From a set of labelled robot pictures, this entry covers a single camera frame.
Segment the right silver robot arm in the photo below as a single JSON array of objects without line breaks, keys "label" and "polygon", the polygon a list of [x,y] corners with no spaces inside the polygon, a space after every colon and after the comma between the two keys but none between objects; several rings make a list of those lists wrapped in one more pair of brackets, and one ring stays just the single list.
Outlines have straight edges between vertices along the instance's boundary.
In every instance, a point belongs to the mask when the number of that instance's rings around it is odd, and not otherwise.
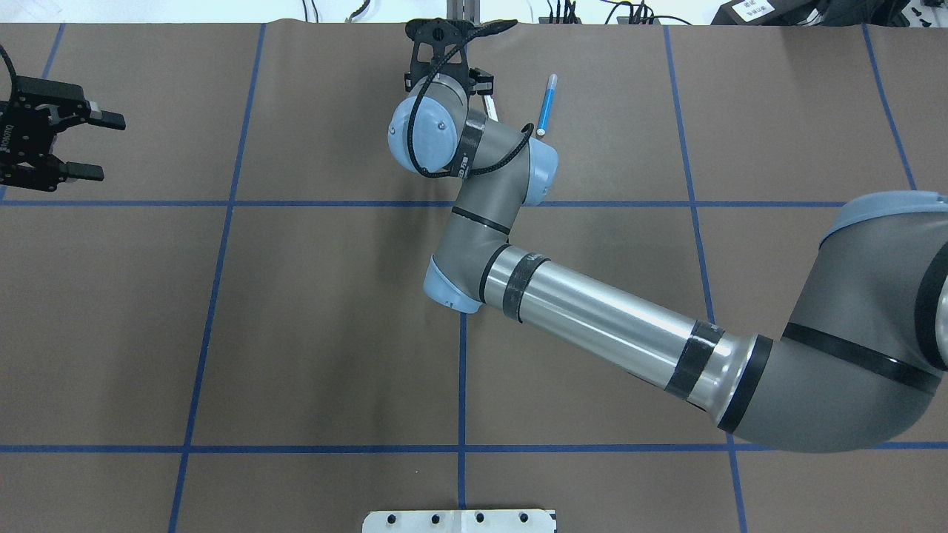
[{"label": "right silver robot arm", "polygon": [[878,192],[844,204],[782,334],[744,335],[684,308],[709,303],[695,205],[676,216],[692,241],[687,276],[657,288],[629,292],[511,242],[518,214],[553,185],[558,153],[531,126],[517,131],[472,108],[491,81],[455,65],[407,72],[388,141],[406,169],[463,180],[424,293],[504,317],[498,353],[521,347],[518,332],[543,331],[778,451],[867,449],[927,411],[946,379],[943,195]]}]

